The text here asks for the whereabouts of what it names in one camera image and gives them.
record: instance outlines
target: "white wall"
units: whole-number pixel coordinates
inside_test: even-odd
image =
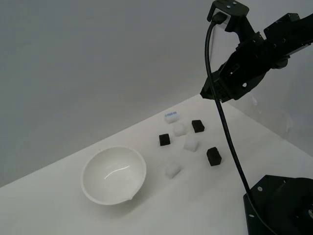
[[[211,0],[3,0],[0,186],[200,92]]]
[[[254,30],[260,31],[263,37],[264,28],[286,13],[298,13],[301,18],[313,13],[312,0],[240,2],[250,8],[247,17]],[[216,29],[212,53],[214,70],[227,60],[238,43],[235,33]],[[313,156],[313,108],[310,105],[313,101],[312,61],[313,46],[310,46],[292,55],[286,68],[268,72],[250,95],[231,104]],[[292,128],[284,133],[291,123]]]

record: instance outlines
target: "black block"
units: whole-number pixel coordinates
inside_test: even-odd
[[[210,148],[207,153],[207,158],[210,162],[211,166],[215,166],[215,165],[220,165],[221,161],[222,161],[222,157],[220,156],[219,151],[217,150],[216,147],[214,148]]]
[[[160,140],[160,145],[161,145],[161,146],[171,144],[169,134],[159,135],[158,138],[159,138],[159,140]]]
[[[196,133],[204,131],[204,125],[202,124],[201,120],[193,120],[191,124]]]

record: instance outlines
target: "small block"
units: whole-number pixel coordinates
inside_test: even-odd
[[[178,118],[177,112],[172,112],[172,113],[164,115],[164,119],[166,120],[168,124],[171,124],[175,121],[178,121],[179,118]]]
[[[169,134],[159,135],[158,138],[159,138],[159,140],[160,140],[160,145],[161,145],[161,146],[171,144]]]
[[[195,133],[204,131],[204,125],[202,124],[201,120],[193,120],[191,124],[195,130]]]
[[[187,134],[187,129],[182,123],[174,124],[173,131],[175,136],[183,136]]]
[[[171,162],[165,167],[165,175],[173,179],[180,171],[181,166],[177,162]]]
[[[184,149],[189,150],[191,152],[195,152],[197,150],[198,145],[199,141],[196,138],[187,136]]]
[[[214,148],[210,148],[207,153],[207,158],[210,162],[211,166],[215,166],[215,165],[220,165],[221,161],[222,161],[222,157],[220,156],[219,151],[217,150],[216,147]]]

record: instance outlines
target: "table surface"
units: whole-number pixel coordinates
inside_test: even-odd
[[[266,174],[313,178],[313,157],[232,106],[223,107],[250,186]],[[174,137],[172,124],[164,121],[169,111],[177,111],[188,134],[200,140],[195,153],[183,149],[186,136]],[[194,133],[194,119],[202,120],[203,133]],[[158,136],[164,133],[172,143],[160,147]],[[137,149],[146,161],[147,176],[133,200],[101,206],[83,194],[80,175],[88,159],[112,145]],[[223,161],[211,167],[206,151],[214,146]],[[172,160],[184,168],[168,179],[164,168]],[[246,235],[244,194],[215,103],[197,95],[1,187],[0,233]]]

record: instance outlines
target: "white cube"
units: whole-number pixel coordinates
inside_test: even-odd
[[[165,167],[165,175],[169,178],[174,178],[180,171],[182,167],[177,162],[171,162]]]
[[[175,121],[178,121],[178,114],[177,112],[172,112],[172,113],[169,113],[169,114],[165,114],[164,115],[164,119],[166,120],[166,122],[168,124],[171,124]]]
[[[187,134],[187,128],[182,123],[176,123],[173,126],[175,136],[183,136]]]
[[[198,145],[199,140],[192,136],[187,136],[184,149],[189,150],[191,152],[195,152],[197,150]]]

